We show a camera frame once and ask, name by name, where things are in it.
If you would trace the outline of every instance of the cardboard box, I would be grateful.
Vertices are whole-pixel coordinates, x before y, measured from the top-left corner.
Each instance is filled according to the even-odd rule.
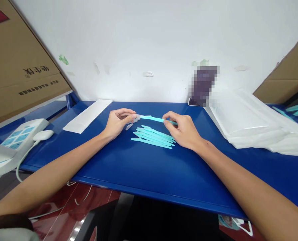
[[[282,104],[298,92],[298,42],[254,92],[264,103]]]
[[[0,123],[71,88],[8,0],[0,0]]]

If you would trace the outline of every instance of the white power strip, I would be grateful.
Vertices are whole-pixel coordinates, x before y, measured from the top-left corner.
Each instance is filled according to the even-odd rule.
[[[33,137],[48,125],[45,119],[36,119],[21,124],[0,146],[0,177],[17,167],[18,162],[34,144]],[[15,150],[10,159],[3,158],[8,148]]]

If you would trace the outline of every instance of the cable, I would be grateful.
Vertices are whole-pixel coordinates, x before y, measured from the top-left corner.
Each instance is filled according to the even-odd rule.
[[[28,218],[28,219],[29,219],[29,220],[32,220],[32,219],[36,219],[36,218],[43,217],[43,216],[45,216],[45,215],[48,215],[48,214],[54,213],[54,212],[56,212],[56,211],[58,211],[58,210],[61,210],[62,208],[65,208],[66,206],[67,206],[67,205],[65,205],[65,206],[63,206],[63,207],[61,207],[61,208],[59,208],[59,209],[56,209],[56,210],[54,210],[54,211],[51,211],[51,212],[49,212],[49,213],[45,213],[45,214],[38,215],[38,216],[35,216],[35,217],[31,217],[31,218]]]
[[[90,190],[89,190],[88,194],[86,195],[86,197],[83,199],[82,202],[84,202],[84,201],[86,200],[86,198],[88,197],[88,195],[89,195],[89,193],[90,193],[90,191],[91,191],[91,188],[92,188],[92,186],[90,186]],[[81,203],[78,204],[78,202],[76,201],[76,199],[74,199],[74,201],[75,201],[76,205],[81,205]]]
[[[89,192],[88,192],[88,194],[86,195],[86,197],[83,199],[82,202],[84,202],[84,201],[86,200],[86,198],[88,197],[88,195],[89,195],[89,193],[90,193],[90,191],[91,191],[91,188],[92,188],[92,186],[90,186]],[[78,202],[76,201],[76,199],[74,199],[74,201],[75,201],[76,205],[81,205],[81,204],[82,204],[82,202],[81,202],[80,204],[78,204]],[[67,206],[67,204],[66,204],[65,206],[63,206],[63,207],[61,207],[61,208],[58,208],[58,209],[56,209],[56,210],[54,210],[54,211],[51,211],[51,212],[49,212],[49,213],[45,213],[45,214],[42,214],[42,215],[38,215],[38,216],[35,216],[35,217],[31,217],[31,218],[29,218],[29,220],[36,219],[36,218],[40,218],[40,217],[43,217],[43,216],[45,216],[45,215],[54,213],[54,212],[56,212],[56,211],[58,211],[58,210],[61,210],[61,209],[65,208],[66,206]]]
[[[66,185],[67,185],[67,186],[72,186],[72,185],[74,185],[75,183],[76,183],[76,182],[70,182],[70,181],[68,181]]]
[[[22,157],[22,159],[18,162],[17,167],[16,167],[16,177],[17,179],[22,182],[23,180],[19,177],[18,174],[18,170],[19,170],[19,166],[22,164],[22,162],[24,161],[25,157],[28,155],[28,153],[33,149],[34,146],[36,146],[38,143],[40,142],[40,140],[35,141],[33,146],[25,153],[25,155]]]

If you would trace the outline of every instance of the hand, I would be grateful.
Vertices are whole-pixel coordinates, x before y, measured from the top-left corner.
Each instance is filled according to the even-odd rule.
[[[170,118],[173,122],[177,122],[178,126],[172,125],[168,120],[166,120],[167,118]],[[169,111],[163,115],[162,119],[165,119],[163,122],[164,125],[180,146],[197,152],[197,149],[199,149],[202,142],[208,143],[199,135],[195,124],[189,115],[179,115]]]
[[[108,123],[102,133],[111,140],[115,139],[126,124],[133,122],[136,117],[135,114],[135,111],[126,108],[112,110],[109,114]]]

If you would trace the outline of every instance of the forearm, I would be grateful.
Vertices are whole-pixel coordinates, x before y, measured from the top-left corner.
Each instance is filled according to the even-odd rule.
[[[267,240],[298,240],[296,205],[210,142],[201,142],[195,151],[216,173]]]
[[[30,175],[0,201],[0,215],[23,213],[47,200],[110,140],[101,133]]]

